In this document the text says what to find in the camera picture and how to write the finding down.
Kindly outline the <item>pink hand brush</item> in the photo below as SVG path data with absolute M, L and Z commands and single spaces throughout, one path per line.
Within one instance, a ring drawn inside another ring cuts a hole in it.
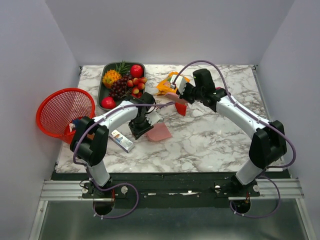
M 164 96 L 166 98 L 168 98 L 169 100 L 175 102 L 175 103 L 178 103 L 178 104 L 181 104 L 181 105 L 187 105 L 188 104 L 188 102 L 186 100 L 181 99 L 176 93 L 167 92 Z

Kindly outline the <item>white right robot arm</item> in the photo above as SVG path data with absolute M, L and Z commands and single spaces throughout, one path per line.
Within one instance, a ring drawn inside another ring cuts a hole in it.
M 183 78 L 175 82 L 179 97 L 193 104 L 202 103 L 215 113 L 223 115 L 241 128 L 251 139 L 249 159 L 232 177 L 230 191 L 241 196 L 270 164 L 287 153 L 284 126 L 276 120 L 269 122 L 241 105 L 233 96 L 228 96 L 224 88 L 217 88 L 211 73 L 206 68 L 193 72 L 195 84 Z

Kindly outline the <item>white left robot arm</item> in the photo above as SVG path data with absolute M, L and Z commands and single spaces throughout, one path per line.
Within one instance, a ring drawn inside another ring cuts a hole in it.
M 80 159 L 95 182 L 93 191 L 101 198 L 111 191 L 110 174 L 103 158 L 107 152 L 109 136 L 120 126 L 128 123 L 133 137 L 137 140 L 154 127 L 147 115 L 156 101 L 150 93 L 143 93 L 140 98 L 128 96 L 121 104 L 96 118 L 82 117 L 75 124 L 75 134 L 70 143 L 73 156 Z

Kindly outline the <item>pink plastic dustpan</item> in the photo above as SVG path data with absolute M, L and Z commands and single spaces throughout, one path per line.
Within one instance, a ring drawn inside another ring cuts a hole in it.
M 172 137 L 172 134 L 168 130 L 164 122 L 157 123 L 151 130 L 146 133 L 146 137 L 151 142 L 159 142 Z

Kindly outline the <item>silver toothpaste box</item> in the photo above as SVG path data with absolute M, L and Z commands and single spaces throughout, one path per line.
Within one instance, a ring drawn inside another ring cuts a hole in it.
M 109 138 L 126 153 L 134 148 L 134 143 L 117 130 L 112 131 Z

